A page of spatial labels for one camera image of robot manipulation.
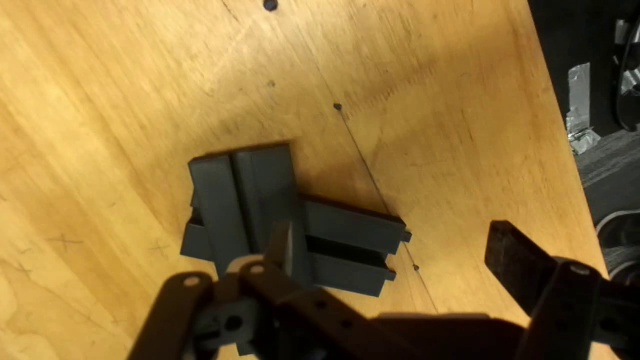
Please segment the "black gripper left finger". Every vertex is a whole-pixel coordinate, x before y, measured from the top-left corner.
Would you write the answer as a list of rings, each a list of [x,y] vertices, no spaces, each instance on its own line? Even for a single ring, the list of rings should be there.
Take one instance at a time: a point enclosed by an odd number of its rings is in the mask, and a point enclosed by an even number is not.
[[[317,286],[289,279],[292,227],[263,254],[240,257],[223,277],[170,277],[126,360],[216,360],[236,345],[260,360],[375,360],[414,349]]]

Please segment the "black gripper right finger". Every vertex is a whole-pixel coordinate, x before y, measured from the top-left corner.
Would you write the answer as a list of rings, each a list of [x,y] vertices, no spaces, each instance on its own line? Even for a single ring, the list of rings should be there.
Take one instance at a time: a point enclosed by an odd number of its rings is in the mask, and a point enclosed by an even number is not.
[[[484,264],[530,316],[518,360],[588,360],[593,343],[640,360],[640,289],[556,258],[507,221],[491,221]]]

